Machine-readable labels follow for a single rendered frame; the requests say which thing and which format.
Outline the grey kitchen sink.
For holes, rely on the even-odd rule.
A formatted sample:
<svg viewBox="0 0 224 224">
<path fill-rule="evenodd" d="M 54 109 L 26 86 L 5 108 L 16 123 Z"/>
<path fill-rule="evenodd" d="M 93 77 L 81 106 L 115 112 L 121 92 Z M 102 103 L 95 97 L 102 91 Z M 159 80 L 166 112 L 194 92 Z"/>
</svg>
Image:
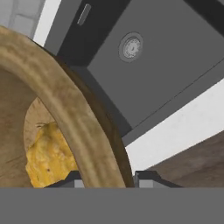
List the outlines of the grey kitchen sink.
<svg viewBox="0 0 224 224">
<path fill-rule="evenodd" d="M 45 49 L 130 144 L 224 78 L 224 0 L 54 0 Z"/>
</svg>

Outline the brown wooden bowl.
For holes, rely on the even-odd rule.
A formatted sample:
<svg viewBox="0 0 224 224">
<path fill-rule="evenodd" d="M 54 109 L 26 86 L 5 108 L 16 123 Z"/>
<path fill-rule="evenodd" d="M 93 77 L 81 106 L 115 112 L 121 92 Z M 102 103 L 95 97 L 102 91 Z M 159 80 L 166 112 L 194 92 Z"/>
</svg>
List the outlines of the brown wooden bowl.
<svg viewBox="0 0 224 224">
<path fill-rule="evenodd" d="M 81 77 L 30 38 L 0 25 L 0 68 L 29 86 L 56 120 L 86 187 L 132 187 L 110 115 Z"/>
</svg>

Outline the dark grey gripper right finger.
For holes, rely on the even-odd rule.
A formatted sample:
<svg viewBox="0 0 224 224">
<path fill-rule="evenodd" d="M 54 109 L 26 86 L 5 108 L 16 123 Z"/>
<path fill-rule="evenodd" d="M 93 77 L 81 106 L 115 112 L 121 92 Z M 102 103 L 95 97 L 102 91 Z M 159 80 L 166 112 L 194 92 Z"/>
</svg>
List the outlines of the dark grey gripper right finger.
<svg viewBox="0 0 224 224">
<path fill-rule="evenodd" d="M 156 171 L 136 171 L 133 179 L 138 188 L 180 188 L 180 185 L 161 178 Z"/>
</svg>

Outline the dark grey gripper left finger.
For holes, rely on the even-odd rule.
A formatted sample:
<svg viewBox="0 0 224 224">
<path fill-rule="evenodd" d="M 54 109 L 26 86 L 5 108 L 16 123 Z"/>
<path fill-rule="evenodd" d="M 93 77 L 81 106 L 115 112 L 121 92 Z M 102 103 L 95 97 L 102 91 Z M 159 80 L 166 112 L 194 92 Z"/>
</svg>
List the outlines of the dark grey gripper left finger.
<svg viewBox="0 0 224 224">
<path fill-rule="evenodd" d="M 84 184 L 80 173 L 71 171 L 64 180 L 51 184 L 50 187 L 84 188 Z"/>
</svg>

